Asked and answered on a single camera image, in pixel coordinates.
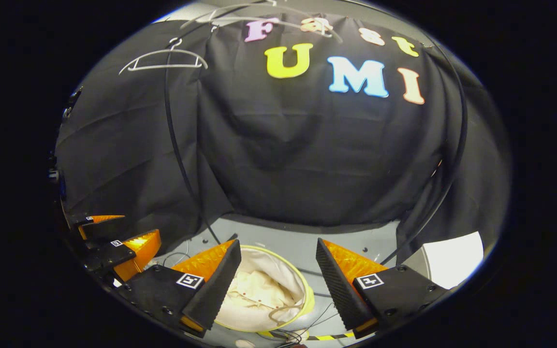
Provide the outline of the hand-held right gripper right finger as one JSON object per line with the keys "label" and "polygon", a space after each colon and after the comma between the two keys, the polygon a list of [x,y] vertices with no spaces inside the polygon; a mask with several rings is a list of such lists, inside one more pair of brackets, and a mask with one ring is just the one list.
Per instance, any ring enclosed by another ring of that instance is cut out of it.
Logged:
{"label": "hand-held right gripper right finger", "polygon": [[356,338],[396,330],[447,293],[411,267],[386,267],[322,238],[316,261],[343,326]]}

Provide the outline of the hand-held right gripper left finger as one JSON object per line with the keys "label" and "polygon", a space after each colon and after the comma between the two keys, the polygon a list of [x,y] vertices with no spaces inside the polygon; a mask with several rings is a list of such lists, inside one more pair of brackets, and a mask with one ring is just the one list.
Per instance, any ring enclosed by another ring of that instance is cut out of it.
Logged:
{"label": "hand-held right gripper left finger", "polygon": [[239,240],[228,240],[173,267],[149,267],[115,293],[161,326],[203,338],[214,326],[241,260]]}

